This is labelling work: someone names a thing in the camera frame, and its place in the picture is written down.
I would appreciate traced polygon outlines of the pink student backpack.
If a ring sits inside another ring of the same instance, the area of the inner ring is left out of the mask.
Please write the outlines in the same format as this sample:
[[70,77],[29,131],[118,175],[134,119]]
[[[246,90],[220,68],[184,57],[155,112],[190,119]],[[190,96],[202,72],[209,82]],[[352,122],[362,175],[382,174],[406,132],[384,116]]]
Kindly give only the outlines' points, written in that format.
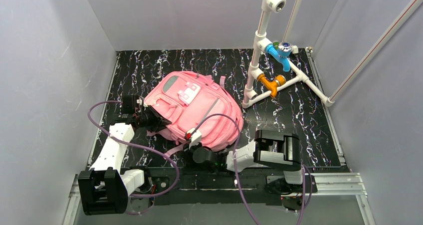
[[224,76],[216,83],[210,75],[173,71],[145,97],[147,105],[171,122],[158,131],[176,144],[165,153],[167,156],[183,150],[186,133],[193,129],[201,134],[201,144],[214,152],[236,141],[243,117],[240,106],[225,90],[224,81]]

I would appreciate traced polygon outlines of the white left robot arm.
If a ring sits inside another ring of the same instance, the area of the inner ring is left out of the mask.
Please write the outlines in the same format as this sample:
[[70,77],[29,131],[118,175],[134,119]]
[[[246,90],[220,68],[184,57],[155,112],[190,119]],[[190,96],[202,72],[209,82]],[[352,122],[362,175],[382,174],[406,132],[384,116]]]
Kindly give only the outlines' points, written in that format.
[[99,156],[78,175],[82,207],[88,216],[123,214],[132,194],[153,194],[156,189],[147,167],[122,167],[124,155],[137,129],[158,132],[171,122],[141,96],[126,95],[119,103],[120,112],[104,130],[108,137]]

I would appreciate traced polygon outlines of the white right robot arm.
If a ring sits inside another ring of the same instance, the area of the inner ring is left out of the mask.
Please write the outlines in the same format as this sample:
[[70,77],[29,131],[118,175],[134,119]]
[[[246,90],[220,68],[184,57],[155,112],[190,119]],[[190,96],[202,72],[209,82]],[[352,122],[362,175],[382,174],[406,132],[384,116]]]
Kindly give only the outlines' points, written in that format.
[[288,184],[303,183],[301,146],[296,134],[257,130],[254,140],[234,152],[222,155],[203,146],[200,143],[200,133],[188,133],[188,138],[188,151],[192,154],[193,161],[211,172],[227,170],[240,173],[248,167],[264,165],[282,170]]

